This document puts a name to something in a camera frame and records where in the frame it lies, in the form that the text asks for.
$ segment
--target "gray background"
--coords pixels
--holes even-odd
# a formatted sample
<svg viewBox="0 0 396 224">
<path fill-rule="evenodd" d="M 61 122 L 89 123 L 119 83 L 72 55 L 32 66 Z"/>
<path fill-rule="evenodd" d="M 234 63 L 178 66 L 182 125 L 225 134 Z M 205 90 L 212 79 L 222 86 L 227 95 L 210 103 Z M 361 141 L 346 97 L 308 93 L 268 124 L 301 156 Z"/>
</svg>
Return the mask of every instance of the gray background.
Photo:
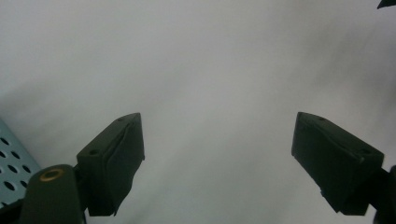
<svg viewBox="0 0 396 224">
<path fill-rule="evenodd" d="M 372 223 L 290 155 L 298 111 L 396 163 L 396 7 L 373 0 L 2 1 L 0 116 L 42 167 L 142 113 L 147 160 L 90 223 Z"/>
</svg>

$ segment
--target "white wall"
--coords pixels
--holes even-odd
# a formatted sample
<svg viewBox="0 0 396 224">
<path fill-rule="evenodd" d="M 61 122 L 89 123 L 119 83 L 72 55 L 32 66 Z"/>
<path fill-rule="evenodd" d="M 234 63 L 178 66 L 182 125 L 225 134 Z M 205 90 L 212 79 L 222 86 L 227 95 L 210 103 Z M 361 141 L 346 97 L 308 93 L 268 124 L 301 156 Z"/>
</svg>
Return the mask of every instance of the white wall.
<svg viewBox="0 0 396 224">
<path fill-rule="evenodd" d="M 290 155 L 298 111 L 396 163 L 396 7 L 373 0 L 3 1 L 0 117 L 42 167 L 142 113 L 147 160 L 89 223 L 372 223 Z"/>
</svg>

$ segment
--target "white backdrop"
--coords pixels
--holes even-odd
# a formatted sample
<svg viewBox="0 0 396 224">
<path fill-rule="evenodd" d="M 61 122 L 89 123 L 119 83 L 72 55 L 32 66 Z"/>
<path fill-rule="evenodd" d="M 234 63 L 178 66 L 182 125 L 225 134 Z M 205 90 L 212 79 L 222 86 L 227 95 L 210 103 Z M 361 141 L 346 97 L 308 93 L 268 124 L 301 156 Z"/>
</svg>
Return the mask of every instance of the white backdrop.
<svg viewBox="0 0 396 224">
<path fill-rule="evenodd" d="M 368 224 L 290 155 L 298 111 L 396 164 L 396 7 L 373 0 L 3 1 L 0 117 L 42 167 L 142 114 L 147 159 L 89 223 Z"/>
</svg>

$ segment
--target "screw hole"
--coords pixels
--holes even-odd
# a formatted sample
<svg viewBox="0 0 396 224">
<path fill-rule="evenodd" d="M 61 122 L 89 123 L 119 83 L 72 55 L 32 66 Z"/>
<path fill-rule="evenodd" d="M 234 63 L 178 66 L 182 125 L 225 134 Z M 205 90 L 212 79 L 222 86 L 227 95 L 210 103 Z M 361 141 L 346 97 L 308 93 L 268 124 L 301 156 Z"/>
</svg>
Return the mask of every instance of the screw hole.
<svg viewBox="0 0 396 224">
<path fill-rule="evenodd" d="M 94 156 L 94 155 L 96 155 L 96 154 L 98 154 L 98 153 L 99 153 L 99 150 L 98 150 L 98 149 L 93 149 L 93 150 L 90 151 L 90 155 L 91 155 L 91 156 Z"/>
<path fill-rule="evenodd" d="M 23 180 L 21 180 L 21 184 L 22 184 L 25 188 L 27 188 L 27 183 L 24 182 Z"/>
<path fill-rule="evenodd" d="M 1 137 L 0 140 L 6 144 L 7 146 L 9 146 L 9 142 L 6 140 L 6 138 Z"/>
<path fill-rule="evenodd" d="M 18 160 L 21 158 L 20 155 L 18 155 L 18 153 L 16 153 L 15 151 L 11 151 L 11 154 L 17 158 Z"/>
<path fill-rule="evenodd" d="M 9 183 L 8 181 L 4 182 L 4 185 L 6 185 L 6 187 L 10 190 L 15 190 L 15 187 L 13 184 Z"/>
<path fill-rule="evenodd" d="M 29 174 L 31 173 L 29 167 L 23 165 L 22 168 L 23 168 L 23 170 L 25 170 L 27 173 L 29 173 Z"/>
<path fill-rule="evenodd" d="M 9 165 L 8 168 L 10 171 L 14 172 L 15 174 L 18 173 L 18 169 L 15 166 Z"/>
<path fill-rule="evenodd" d="M 43 182 L 48 182 L 48 181 L 59 178 L 63 174 L 64 174 L 63 169 L 52 169 L 52 170 L 49 170 L 46 173 L 42 174 L 40 176 L 40 180 Z"/>
</svg>

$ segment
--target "perforated metal plate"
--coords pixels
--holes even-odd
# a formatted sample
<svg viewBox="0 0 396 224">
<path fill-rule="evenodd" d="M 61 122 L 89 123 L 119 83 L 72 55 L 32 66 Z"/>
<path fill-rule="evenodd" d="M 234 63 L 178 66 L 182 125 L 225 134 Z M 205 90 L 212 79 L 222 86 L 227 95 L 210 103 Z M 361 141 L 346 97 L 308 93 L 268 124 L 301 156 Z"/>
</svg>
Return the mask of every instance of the perforated metal plate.
<svg viewBox="0 0 396 224">
<path fill-rule="evenodd" d="M 0 208 L 23 198 L 30 177 L 39 170 L 37 162 L 0 119 Z"/>
</svg>

